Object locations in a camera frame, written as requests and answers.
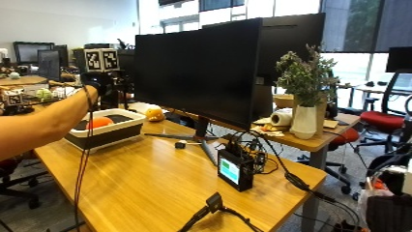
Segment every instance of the white box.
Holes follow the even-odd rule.
[[[23,94],[35,97],[37,90],[49,89],[49,84],[22,85]]]
[[[89,115],[90,113],[87,113],[74,129],[63,136],[77,149],[90,149],[90,153],[93,153],[99,148],[138,137],[145,115],[119,108],[95,111],[93,118],[107,117],[113,120],[114,124],[93,129],[93,136],[87,137],[86,123]]]

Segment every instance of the orange ball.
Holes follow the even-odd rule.
[[[89,130],[90,128],[93,129],[101,128],[111,124],[114,124],[113,120],[110,120],[107,117],[97,117],[97,118],[93,118],[90,122],[87,122],[86,130]]]
[[[153,105],[151,107],[146,109],[145,117],[149,122],[158,122],[158,121],[165,120],[166,118],[163,114],[163,110],[157,105]]]

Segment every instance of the small display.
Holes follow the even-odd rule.
[[[219,159],[218,172],[237,185],[239,183],[239,169],[226,159]]]

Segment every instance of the human arm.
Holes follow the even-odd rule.
[[[86,85],[90,101],[97,91]],[[89,103],[85,90],[54,102],[38,113],[22,116],[0,116],[0,160],[59,140],[74,128],[87,113]]]

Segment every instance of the desk surface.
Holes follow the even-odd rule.
[[[45,77],[37,75],[23,75],[19,77],[19,79],[10,79],[6,77],[0,79],[0,86],[38,84],[46,80],[47,79]]]
[[[337,87],[341,89],[354,88],[355,86],[363,85],[365,82],[365,80],[339,79]]]
[[[269,139],[303,151],[315,152],[335,138],[337,135],[333,133],[343,133],[358,122],[358,116],[350,114],[338,114],[335,119],[343,121],[347,125],[337,126],[335,129],[322,129],[322,134],[314,135],[310,139],[299,139],[287,131],[283,133],[283,137],[269,137]]]
[[[359,85],[355,86],[355,90],[359,90],[365,93],[371,93],[371,94],[383,94],[385,90],[386,90],[386,86],[365,86],[365,85]]]
[[[143,123],[141,132],[193,130],[169,121]],[[79,209],[94,231],[177,231],[218,191],[223,205],[263,231],[275,230],[309,198],[282,177],[283,171],[255,175],[253,188],[237,192],[218,177],[201,148],[173,148],[174,139],[141,135],[90,154],[79,195]],[[81,152],[63,139],[34,149],[55,181],[73,199]],[[325,173],[283,159],[289,171],[313,189]],[[267,163],[266,170],[273,168]],[[214,213],[191,231],[249,231],[237,217]]]

